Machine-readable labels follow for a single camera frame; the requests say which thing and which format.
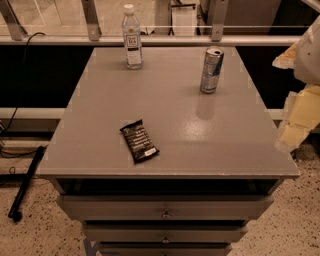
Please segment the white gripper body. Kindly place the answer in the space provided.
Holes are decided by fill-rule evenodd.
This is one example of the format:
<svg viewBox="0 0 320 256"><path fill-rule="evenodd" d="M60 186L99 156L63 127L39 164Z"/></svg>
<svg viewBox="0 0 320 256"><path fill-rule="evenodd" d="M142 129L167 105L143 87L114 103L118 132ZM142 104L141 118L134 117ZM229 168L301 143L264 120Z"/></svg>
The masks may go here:
<svg viewBox="0 0 320 256"><path fill-rule="evenodd" d="M320 16L298 42L294 76L306 84L320 84Z"/></svg>

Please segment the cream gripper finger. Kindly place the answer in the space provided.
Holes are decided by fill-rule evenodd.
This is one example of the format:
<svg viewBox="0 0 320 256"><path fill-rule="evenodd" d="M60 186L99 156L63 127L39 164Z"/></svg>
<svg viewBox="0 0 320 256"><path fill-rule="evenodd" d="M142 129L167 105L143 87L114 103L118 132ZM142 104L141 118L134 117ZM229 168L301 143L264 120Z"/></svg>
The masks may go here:
<svg viewBox="0 0 320 256"><path fill-rule="evenodd" d="M297 149L320 124L320 86L307 84L286 98L275 148L284 153Z"/></svg>
<svg viewBox="0 0 320 256"><path fill-rule="evenodd" d="M277 56L272 65L279 69L293 69L298 43L292 44L287 50Z"/></svg>

